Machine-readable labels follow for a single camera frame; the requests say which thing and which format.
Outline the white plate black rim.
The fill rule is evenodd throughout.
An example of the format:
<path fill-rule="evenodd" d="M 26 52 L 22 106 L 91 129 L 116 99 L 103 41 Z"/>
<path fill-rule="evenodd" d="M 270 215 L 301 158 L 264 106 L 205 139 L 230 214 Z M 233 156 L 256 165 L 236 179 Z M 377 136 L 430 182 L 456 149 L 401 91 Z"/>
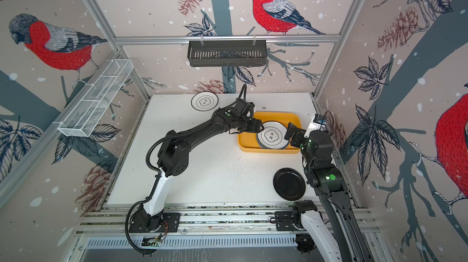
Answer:
<path fill-rule="evenodd" d="M 285 140 L 287 128 L 279 122 L 264 122 L 264 129 L 256 136 L 259 147 L 266 150 L 284 150 L 289 141 Z"/>
<path fill-rule="evenodd" d="M 212 92 L 200 92 L 191 99 L 191 106 L 199 112 L 207 112 L 214 109 L 218 105 L 219 99 L 217 94 Z"/>

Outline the yellow plastic bin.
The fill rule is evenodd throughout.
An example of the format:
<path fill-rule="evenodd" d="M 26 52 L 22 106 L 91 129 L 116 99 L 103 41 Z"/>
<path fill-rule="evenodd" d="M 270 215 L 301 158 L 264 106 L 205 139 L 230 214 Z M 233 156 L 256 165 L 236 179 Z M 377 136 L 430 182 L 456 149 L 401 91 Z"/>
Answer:
<path fill-rule="evenodd" d="M 294 113 L 288 112 L 256 112 L 254 117 L 264 122 L 279 122 L 286 128 L 289 122 L 301 128 L 300 118 Z M 238 144 L 242 151 L 252 153 L 270 153 L 270 154 L 296 154 L 299 148 L 294 148 L 290 144 L 284 150 L 266 150 L 259 147 L 255 133 L 242 133 L 238 136 Z"/>

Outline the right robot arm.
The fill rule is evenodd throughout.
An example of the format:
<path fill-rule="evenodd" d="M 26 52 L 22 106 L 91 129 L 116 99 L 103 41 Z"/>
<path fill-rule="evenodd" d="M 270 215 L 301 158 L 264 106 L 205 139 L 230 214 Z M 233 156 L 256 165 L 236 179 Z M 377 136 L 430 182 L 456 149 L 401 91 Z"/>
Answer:
<path fill-rule="evenodd" d="M 355 218 L 346 182 L 332 162 L 334 145 L 329 133 L 288 124 L 285 140 L 300 149 L 303 171 L 328 216 L 327 227 L 313 201 L 297 201 L 292 223 L 309 234 L 326 262 L 375 260 Z"/>

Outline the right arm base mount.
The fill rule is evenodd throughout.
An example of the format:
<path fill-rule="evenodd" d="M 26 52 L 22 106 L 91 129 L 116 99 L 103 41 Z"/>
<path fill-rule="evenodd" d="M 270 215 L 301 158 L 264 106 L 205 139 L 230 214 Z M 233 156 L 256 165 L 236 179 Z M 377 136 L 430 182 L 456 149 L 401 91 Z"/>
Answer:
<path fill-rule="evenodd" d="M 311 200 L 296 201 L 288 211 L 277 211 L 269 219 L 271 224 L 279 232 L 290 232 L 294 230 L 304 231 L 301 216 L 308 211 L 317 211 L 318 208 Z"/>

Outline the white plate black rim back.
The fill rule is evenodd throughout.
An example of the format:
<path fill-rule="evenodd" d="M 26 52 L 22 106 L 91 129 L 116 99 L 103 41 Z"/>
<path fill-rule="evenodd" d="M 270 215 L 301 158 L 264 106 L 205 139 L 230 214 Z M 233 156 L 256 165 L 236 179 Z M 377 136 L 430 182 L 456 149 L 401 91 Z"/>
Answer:
<path fill-rule="evenodd" d="M 207 112 L 214 109 L 218 105 L 219 99 L 217 94 L 212 92 L 200 92 L 191 99 L 191 106 L 199 112 Z"/>

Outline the black hanging wall basket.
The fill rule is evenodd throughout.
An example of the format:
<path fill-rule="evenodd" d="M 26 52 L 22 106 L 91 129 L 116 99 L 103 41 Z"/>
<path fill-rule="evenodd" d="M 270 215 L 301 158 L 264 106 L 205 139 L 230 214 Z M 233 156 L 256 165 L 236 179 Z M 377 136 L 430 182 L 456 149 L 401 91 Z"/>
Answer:
<path fill-rule="evenodd" d="M 268 62 L 265 40 L 191 41 L 187 58 L 192 67 L 261 67 Z"/>

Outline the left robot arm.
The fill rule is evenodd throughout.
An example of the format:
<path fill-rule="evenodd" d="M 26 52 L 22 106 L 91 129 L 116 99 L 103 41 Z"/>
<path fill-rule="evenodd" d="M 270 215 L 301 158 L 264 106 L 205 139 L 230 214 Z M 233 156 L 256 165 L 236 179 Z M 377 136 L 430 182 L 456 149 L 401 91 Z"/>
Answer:
<path fill-rule="evenodd" d="M 264 130 L 262 121 L 254 118 L 255 105 L 246 100 L 246 94 L 247 85 L 244 84 L 236 100 L 215 110 L 209 120 L 186 131 L 169 131 L 150 147 L 145 162 L 156 172 L 155 181 L 150 194 L 131 206 L 125 220 L 126 228 L 131 223 L 136 223 L 136 232 L 153 232 L 160 227 L 173 179 L 188 168 L 189 153 L 196 146 L 233 129 L 237 134 L 257 134 Z"/>

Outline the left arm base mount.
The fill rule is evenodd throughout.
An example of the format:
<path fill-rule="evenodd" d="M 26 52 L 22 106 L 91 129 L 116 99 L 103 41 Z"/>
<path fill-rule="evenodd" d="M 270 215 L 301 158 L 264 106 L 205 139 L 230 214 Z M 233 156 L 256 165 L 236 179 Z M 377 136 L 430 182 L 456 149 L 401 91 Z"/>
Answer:
<path fill-rule="evenodd" d="M 145 211 L 136 212 L 130 217 L 130 233 L 175 233 L 180 222 L 180 213 L 159 213 L 149 216 Z"/>

